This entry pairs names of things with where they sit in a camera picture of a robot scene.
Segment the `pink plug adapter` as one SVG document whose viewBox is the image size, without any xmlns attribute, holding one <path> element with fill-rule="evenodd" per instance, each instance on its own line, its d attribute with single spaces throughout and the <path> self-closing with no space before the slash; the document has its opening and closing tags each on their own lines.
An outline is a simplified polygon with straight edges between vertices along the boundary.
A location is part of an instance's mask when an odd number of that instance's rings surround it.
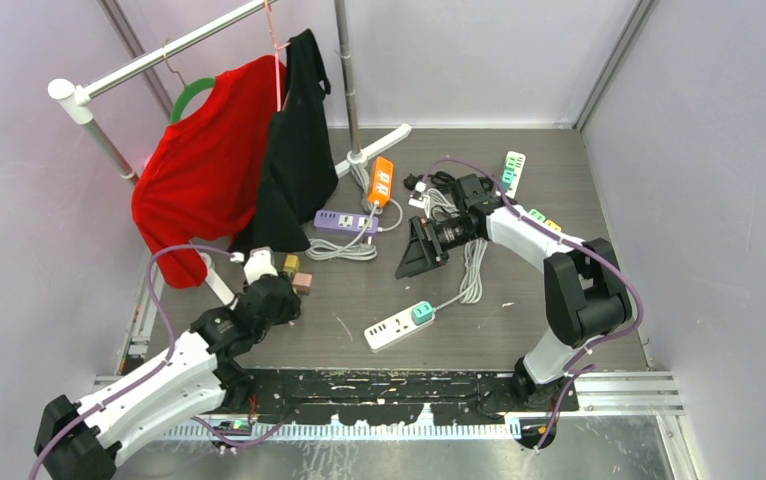
<svg viewBox="0 0 766 480">
<path fill-rule="evenodd" d="M 296 273 L 292 279 L 292 287 L 298 295 L 309 295 L 312 289 L 313 276 L 309 273 Z"/>
</svg>

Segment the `yellow plug adapter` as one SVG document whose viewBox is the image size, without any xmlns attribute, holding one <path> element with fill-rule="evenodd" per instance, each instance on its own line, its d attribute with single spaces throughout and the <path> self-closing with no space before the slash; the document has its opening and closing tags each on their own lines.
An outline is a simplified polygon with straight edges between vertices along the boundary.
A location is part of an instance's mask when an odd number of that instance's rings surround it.
<svg viewBox="0 0 766 480">
<path fill-rule="evenodd" d="M 300 259 L 297 255 L 288 254 L 285 256 L 282 271 L 288 276 L 289 279 L 293 279 L 298 273 L 300 267 Z"/>
</svg>

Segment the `teal adapter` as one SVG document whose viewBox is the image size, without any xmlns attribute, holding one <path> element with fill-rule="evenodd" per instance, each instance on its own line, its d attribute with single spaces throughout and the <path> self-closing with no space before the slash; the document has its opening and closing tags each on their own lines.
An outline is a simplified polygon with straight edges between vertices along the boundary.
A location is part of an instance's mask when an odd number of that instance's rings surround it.
<svg viewBox="0 0 766 480">
<path fill-rule="evenodd" d="M 432 321 L 434 315 L 434 308 L 427 301 L 419 302 L 410 309 L 410 317 L 415 326 L 421 326 Z"/>
</svg>

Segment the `orange power strip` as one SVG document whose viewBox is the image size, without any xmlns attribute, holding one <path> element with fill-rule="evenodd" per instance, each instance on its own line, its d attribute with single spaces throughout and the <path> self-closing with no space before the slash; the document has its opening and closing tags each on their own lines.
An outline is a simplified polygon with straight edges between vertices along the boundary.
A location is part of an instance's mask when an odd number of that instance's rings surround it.
<svg viewBox="0 0 766 480">
<path fill-rule="evenodd" d="M 383 156 L 378 156 L 369 176 L 369 188 L 366 200 L 375 208 L 383 208 L 391 199 L 394 180 L 394 164 Z"/>
</svg>

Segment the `purple power strip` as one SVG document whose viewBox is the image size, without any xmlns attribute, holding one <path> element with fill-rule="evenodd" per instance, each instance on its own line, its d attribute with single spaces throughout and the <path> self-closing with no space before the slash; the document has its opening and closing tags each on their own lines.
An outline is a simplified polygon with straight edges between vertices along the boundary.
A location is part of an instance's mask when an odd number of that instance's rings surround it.
<svg viewBox="0 0 766 480">
<path fill-rule="evenodd" d="M 313 228 L 320 233 L 354 236 L 361 231 L 375 236 L 380 231 L 377 216 L 331 210 L 319 210 L 313 219 Z"/>
</svg>

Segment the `white power strip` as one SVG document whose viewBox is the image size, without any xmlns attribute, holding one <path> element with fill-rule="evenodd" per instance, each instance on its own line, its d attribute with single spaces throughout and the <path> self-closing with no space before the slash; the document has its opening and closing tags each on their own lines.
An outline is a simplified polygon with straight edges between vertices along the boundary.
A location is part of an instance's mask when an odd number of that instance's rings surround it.
<svg viewBox="0 0 766 480">
<path fill-rule="evenodd" d="M 516 196 L 525 162 L 526 156 L 523 153 L 515 151 L 507 152 L 500 177 L 500 185 L 503 193 L 510 198 Z"/>
<path fill-rule="evenodd" d="M 425 320 L 417 323 L 412 318 L 410 309 L 398 312 L 366 328 L 363 332 L 366 343 L 372 352 L 379 352 L 395 343 L 429 328 L 436 315 L 431 313 Z"/>
</svg>

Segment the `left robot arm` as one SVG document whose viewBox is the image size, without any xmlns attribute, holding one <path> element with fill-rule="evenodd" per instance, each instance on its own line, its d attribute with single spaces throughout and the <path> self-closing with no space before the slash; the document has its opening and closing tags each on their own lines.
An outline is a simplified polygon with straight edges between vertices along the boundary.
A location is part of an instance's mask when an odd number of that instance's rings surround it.
<svg viewBox="0 0 766 480">
<path fill-rule="evenodd" d="M 177 424 L 222 408 L 244 409 L 253 377 L 237 357 L 274 326 L 300 316 L 301 299 L 284 273 L 265 274 L 231 302 L 203 312 L 162 354 L 115 383 L 44 408 L 29 476 L 110 479 L 144 445 Z"/>
</svg>

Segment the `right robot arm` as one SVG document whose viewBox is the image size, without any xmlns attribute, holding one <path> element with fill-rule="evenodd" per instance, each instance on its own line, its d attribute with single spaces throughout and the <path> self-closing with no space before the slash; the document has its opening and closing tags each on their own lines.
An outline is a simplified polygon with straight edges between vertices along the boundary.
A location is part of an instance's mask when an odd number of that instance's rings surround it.
<svg viewBox="0 0 766 480">
<path fill-rule="evenodd" d="M 410 278 L 438 268 L 450 250 L 476 240 L 503 246 L 537 268 L 548 329 L 517 361 L 510 384 L 521 407 L 539 410 L 551 400 L 572 359 L 631 317 L 615 252 L 605 239 L 583 241 L 547 227 L 474 174 L 454 180 L 450 194 L 455 215 L 410 219 L 395 276 Z"/>
</svg>

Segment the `teal adapters on far strip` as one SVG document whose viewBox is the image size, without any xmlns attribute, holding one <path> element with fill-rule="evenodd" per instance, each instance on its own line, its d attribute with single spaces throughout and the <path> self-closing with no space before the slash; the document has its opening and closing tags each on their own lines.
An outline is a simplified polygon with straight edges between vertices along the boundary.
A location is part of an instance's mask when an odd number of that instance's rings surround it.
<svg viewBox="0 0 766 480">
<path fill-rule="evenodd" d="M 510 168 L 505 168 L 501 178 L 500 178 L 500 184 L 501 189 L 506 192 L 509 190 L 509 188 L 512 186 L 513 181 L 515 180 L 515 170 Z"/>
</svg>

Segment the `black garment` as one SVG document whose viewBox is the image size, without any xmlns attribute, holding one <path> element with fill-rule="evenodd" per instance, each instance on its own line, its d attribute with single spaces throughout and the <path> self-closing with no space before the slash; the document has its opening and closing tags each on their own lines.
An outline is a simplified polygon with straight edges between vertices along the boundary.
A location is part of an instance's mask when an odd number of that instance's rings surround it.
<svg viewBox="0 0 766 480">
<path fill-rule="evenodd" d="M 230 249 L 268 247 L 301 252 L 310 247 L 303 225 L 312 221 L 339 182 L 324 101 L 331 94 L 317 39 L 306 29 L 289 40 L 285 103 L 270 121 L 255 213 Z"/>
</svg>

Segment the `green power strip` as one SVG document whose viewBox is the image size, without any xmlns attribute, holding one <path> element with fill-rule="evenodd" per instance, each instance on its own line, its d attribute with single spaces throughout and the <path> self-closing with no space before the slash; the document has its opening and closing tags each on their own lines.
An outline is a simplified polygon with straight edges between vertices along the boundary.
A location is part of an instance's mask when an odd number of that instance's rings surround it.
<svg viewBox="0 0 766 480">
<path fill-rule="evenodd" d="M 538 222 L 539 224 L 545 226 L 546 228 L 553 230 L 555 232 L 561 232 L 562 227 L 554 222 L 553 220 L 549 219 L 545 214 L 543 214 L 541 211 L 533 208 L 528 211 L 528 215 Z"/>
</svg>

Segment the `yellow adapter on green strip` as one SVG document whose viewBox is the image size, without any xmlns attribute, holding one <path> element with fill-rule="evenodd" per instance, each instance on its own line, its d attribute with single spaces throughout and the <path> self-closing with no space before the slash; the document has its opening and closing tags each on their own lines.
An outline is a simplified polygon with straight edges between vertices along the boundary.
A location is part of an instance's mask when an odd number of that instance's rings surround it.
<svg viewBox="0 0 766 480">
<path fill-rule="evenodd" d="M 561 232 L 561 231 L 562 231 L 562 228 L 561 228 L 561 226 L 560 226 L 559 224 L 555 223 L 555 222 L 554 222 L 554 221 L 552 221 L 552 220 L 546 220 L 546 221 L 545 221 L 545 225 L 546 225 L 548 228 L 550 228 L 550 229 L 552 229 L 552 230 L 554 230 L 554 231 L 557 231 L 557 232 Z"/>
</svg>

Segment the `red t-shirt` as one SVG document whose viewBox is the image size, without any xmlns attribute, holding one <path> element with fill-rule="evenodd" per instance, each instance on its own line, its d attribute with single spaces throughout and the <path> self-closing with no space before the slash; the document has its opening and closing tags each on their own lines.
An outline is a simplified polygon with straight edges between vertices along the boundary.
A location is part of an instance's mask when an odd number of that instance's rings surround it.
<svg viewBox="0 0 766 480">
<path fill-rule="evenodd" d="M 169 125 L 131 199 L 133 221 L 177 289 L 201 285 L 206 267 L 193 239 L 235 238 L 252 221 L 276 88 L 286 67 L 270 55 L 219 74 L 205 102 Z"/>
</svg>

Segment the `pink clothes hanger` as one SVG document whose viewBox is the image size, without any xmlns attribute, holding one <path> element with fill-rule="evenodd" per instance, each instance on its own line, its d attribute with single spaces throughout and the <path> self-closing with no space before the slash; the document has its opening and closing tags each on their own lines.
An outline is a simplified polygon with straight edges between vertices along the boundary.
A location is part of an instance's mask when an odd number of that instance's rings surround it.
<svg viewBox="0 0 766 480">
<path fill-rule="evenodd" d="M 272 16 L 272 2 L 269 0 L 263 1 L 263 10 L 266 13 L 267 23 L 268 23 L 268 33 L 269 37 L 272 43 L 273 47 L 273 63 L 274 63 L 274 80 L 275 80 L 275 99 L 276 99 L 276 110 L 281 111 L 284 106 L 284 91 L 283 91 L 283 63 L 280 58 L 280 53 L 282 50 L 286 49 L 289 44 L 288 43 L 280 43 L 277 38 L 277 34 L 275 32 L 275 26 Z"/>
</svg>

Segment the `green clothes hanger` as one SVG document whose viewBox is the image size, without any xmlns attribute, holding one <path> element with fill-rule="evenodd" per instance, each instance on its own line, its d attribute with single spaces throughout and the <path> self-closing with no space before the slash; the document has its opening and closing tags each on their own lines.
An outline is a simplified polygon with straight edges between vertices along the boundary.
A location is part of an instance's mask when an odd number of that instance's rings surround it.
<svg viewBox="0 0 766 480">
<path fill-rule="evenodd" d="M 206 77 L 195 80 L 184 86 L 181 93 L 173 103 L 169 116 L 169 124 L 173 125 L 179 122 L 189 103 L 200 93 L 211 90 L 216 84 L 215 77 Z"/>
</svg>

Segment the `metal clothes rack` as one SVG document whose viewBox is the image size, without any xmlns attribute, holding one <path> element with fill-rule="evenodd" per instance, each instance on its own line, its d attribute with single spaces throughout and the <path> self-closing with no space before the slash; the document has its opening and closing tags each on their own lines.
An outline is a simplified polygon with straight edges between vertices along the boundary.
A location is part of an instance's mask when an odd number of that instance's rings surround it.
<svg viewBox="0 0 766 480">
<path fill-rule="evenodd" d="M 406 139 L 411 133 L 412 127 L 403 123 L 378 140 L 366 146 L 361 144 L 347 6 L 344 1 L 335 1 L 333 5 L 350 141 L 349 152 L 346 154 L 345 159 L 336 165 L 335 170 L 338 176 L 344 177 L 354 170 L 365 167 L 370 160 Z M 138 48 L 135 57 L 128 63 L 91 82 L 87 86 L 76 85 L 67 79 L 54 79 L 48 84 L 48 96 L 57 102 L 75 124 L 90 134 L 95 143 L 112 161 L 113 165 L 118 168 L 121 178 L 129 184 L 135 185 L 139 180 L 137 172 L 95 120 L 94 114 L 89 108 L 89 103 L 124 82 L 143 75 L 151 91 L 158 98 L 158 102 L 164 109 L 164 112 L 171 114 L 170 97 L 162 87 L 153 67 L 261 10 L 268 12 L 270 10 L 270 3 L 268 1 L 249 1 L 182 37 L 168 42 L 157 50 L 146 52 Z"/>
</svg>

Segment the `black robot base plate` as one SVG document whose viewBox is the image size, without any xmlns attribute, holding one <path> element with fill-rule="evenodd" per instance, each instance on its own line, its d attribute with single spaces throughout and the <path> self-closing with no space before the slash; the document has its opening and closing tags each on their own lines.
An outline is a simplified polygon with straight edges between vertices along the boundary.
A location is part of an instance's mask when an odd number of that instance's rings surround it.
<svg viewBox="0 0 766 480">
<path fill-rule="evenodd" d="M 348 426 L 413 425 L 423 411 L 435 426 L 499 424 L 505 415 L 549 415 L 579 407 L 573 391 L 555 381 L 517 393 L 515 375 L 480 370 L 248 369 L 239 391 L 213 408 L 265 423 Z"/>
</svg>

